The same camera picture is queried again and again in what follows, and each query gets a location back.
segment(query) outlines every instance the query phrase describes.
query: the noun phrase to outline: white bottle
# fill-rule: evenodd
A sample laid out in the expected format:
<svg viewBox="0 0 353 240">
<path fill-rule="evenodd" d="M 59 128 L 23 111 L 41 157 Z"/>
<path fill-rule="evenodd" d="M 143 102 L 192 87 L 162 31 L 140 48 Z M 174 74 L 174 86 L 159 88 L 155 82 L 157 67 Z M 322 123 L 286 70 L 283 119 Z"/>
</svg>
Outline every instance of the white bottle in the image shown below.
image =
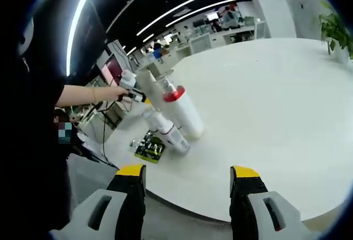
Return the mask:
<svg viewBox="0 0 353 240">
<path fill-rule="evenodd" d="M 158 83 L 163 89 L 164 108 L 171 119 L 181 126 L 181 131 L 186 138 L 200 138 L 204 131 L 204 123 L 197 112 L 190 97 L 183 86 L 175 86 L 170 81 L 168 71 L 165 75 L 159 77 Z"/>
<path fill-rule="evenodd" d="M 190 145 L 187 140 L 175 127 L 174 123 L 166 119 L 161 112 L 151 110 L 143 116 L 146 118 L 147 123 L 151 128 L 158 129 L 160 135 L 157 135 L 157 137 L 159 137 L 166 146 L 169 146 L 180 153 L 186 153 L 188 151 Z"/>
</svg>

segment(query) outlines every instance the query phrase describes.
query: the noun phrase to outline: led light strip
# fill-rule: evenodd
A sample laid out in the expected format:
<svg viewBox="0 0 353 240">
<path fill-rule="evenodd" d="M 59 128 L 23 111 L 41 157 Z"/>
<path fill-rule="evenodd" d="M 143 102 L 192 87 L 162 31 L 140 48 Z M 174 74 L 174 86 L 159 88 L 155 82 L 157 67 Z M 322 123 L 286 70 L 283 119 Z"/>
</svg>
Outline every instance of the led light strip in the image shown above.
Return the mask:
<svg viewBox="0 0 353 240">
<path fill-rule="evenodd" d="M 154 34 L 151 34 L 150 36 L 148 36 L 147 38 L 145 38 L 144 40 L 143 40 L 143 42 L 146 42 L 147 40 L 149 40 L 150 38 L 152 38 L 154 36 Z"/>
<path fill-rule="evenodd" d="M 132 54 L 135 50 L 136 50 L 136 47 L 133 47 L 133 48 L 131 49 L 131 51 L 129 51 L 126 55 L 129 56 L 129 55 Z"/>
<path fill-rule="evenodd" d="M 207 6 L 207 7 L 202 7 L 202 8 L 200 8 L 200 9 L 198 9 L 198 10 L 195 10 L 195 11 L 189 13 L 189 14 L 186 14 L 186 15 L 184 15 L 184 16 L 182 16 L 182 17 L 176 19 L 176 20 L 173 21 L 173 22 L 170 22 L 170 23 L 167 24 L 165 27 L 167 28 L 167 27 L 173 25 L 174 23 L 176 23 L 176 22 L 178 22 L 178 21 L 181 21 L 181 20 L 184 19 L 184 18 L 187 18 L 187 17 L 190 16 L 190 15 L 196 14 L 197 12 L 200 12 L 200 11 L 205 10 L 205 9 L 207 9 L 207 8 L 215 7 L 215 6 L 219 5 L 219 4 L 230 3 L 230 2 L 233 2 L 233 1 L 238 1 L 238 0 L 225 0 L 225 1 L 222 1 L 222 2 L 215 3 L 215 4 L 210 4 L 210 5 Z"/>
<path fill-rule="evenodd" d="M 73 37 L 75 35 L 78 20 L 82 13 L 82 10 L 86 1 L 87 0 L 79 0 L 75 14 L 72 19 L 70 33 L 68 36 L 67 52 L 66 52 L 66 76 L 70 75 L 70 60 L 71 60 L 71 53 L 72 53 Z"/>
<path fill-rule="evenodd" d="M 136 36 L 140 36 L 146 29 L 148 29 L 150 26 L 152 26 L 154 23 L 156 23 L 157 21 L 161 20 L 162 18 L 164 18 L 166 15 L 169 15 L 170 13 L 172 13 L 173 11 L 179 9 L 180 7 L 183 7 L 186 4 L 189 4 L 191 2 L 193 2 L 195 0 L 188 0 L 180 5 L 178 5 L 177 7 L 174 7 L 173 9 L 165 12 L 163 15 L 159 16 L 158 18 L 156 18 L 154 21 L 152 21 L 151 23 L 149 23 L 147 26 L 145 26 L 143 29 L 141 29 Z"/>
</svg>

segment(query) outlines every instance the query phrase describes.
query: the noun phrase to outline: person's arm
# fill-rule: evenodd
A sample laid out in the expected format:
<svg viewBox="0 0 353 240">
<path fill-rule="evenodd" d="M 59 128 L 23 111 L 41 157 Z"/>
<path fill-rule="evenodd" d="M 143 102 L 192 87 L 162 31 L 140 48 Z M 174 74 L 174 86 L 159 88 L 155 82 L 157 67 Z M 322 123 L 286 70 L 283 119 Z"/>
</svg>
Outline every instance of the person's arm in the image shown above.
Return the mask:
<svg viewBox="0 0 353 240">
<path fill-rule="evenodd" d="M 66 85 L 55 106 L 76 106 L 98 103 L 105 100 L 118 100 L 120 95 L 128 93 L 122 87 L 80 87 Z"/>
</svg>

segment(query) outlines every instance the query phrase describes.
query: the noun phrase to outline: potted plant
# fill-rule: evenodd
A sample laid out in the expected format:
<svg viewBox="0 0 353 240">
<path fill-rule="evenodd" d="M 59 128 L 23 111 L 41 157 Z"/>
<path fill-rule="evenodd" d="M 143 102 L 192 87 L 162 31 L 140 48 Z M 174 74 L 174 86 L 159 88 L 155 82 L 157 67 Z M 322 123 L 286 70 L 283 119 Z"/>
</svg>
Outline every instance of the potted plant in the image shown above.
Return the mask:
<svg viewBox="0 0 353 240">
<path fill-rule="evenodd" d="M 332 6 L 321 2 L 331 10 L 329 15 L 319 16 L 321 24 L 321 40 L 328 42 L 329 54 L 334 51 L 336 59 L 346 65 L 351 65 L 350 58 L 353 57 L 353 38 L 349 35 L 343 21 L 335 13 Z"/>
</svg>

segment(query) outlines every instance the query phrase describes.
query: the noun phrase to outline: bracelet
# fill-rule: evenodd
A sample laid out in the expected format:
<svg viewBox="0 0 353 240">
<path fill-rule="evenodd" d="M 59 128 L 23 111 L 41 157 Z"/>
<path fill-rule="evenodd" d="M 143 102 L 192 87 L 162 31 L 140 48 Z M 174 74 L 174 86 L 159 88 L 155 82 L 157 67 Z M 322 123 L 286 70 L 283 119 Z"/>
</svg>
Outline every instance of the bracelet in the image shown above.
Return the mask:
<svg viewBox="0 0 353 240">
<path fill-rule="evenodd" d="M 92 89 L 92 94 L 93 94 L 93 98 L 94 98 L 94 102 L 93 103 L 97 103 L 97 98 L 95 98 L 95 94 L 94 94 L 94 88 L 91 87 L 91 89 Z"/>
</svg>

